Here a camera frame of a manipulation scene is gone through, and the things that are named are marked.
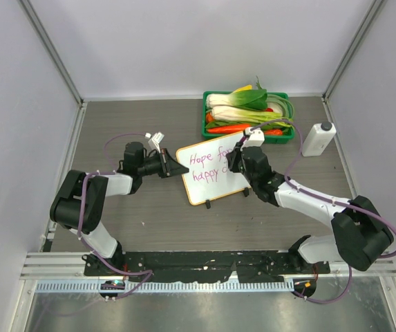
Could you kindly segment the small orange-framed whiteboard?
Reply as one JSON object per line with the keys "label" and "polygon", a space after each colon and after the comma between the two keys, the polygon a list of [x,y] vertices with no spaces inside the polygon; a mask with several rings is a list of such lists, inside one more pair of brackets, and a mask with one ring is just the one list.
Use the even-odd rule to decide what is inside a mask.
{"label": "small orange-framed whiteboard", "polygon": [[176,152],[176,160],[189,169],[182,179],[191,205],[208,203],[249,187],[242,174],[229,171],[226,159],[242,137],[240,131],[189,145]]}

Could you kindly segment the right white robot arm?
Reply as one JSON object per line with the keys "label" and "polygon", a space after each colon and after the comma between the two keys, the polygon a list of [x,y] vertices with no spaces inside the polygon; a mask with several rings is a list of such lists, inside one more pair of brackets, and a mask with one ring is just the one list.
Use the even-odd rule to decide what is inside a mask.
{"label": "right white robot arm", "polygon": [[311,191],[274,171],[260,147],[236,147],[226,159],[229,171],[242,174],[261,201],[297,211],[332,230],[329,236],[308,235],[295,243],[288,263],[296,273],[304,273],[320,261],[339,260],[366,271],[385,257],[385,250],[394,242],[390,228],[364,196],[336,199]]}

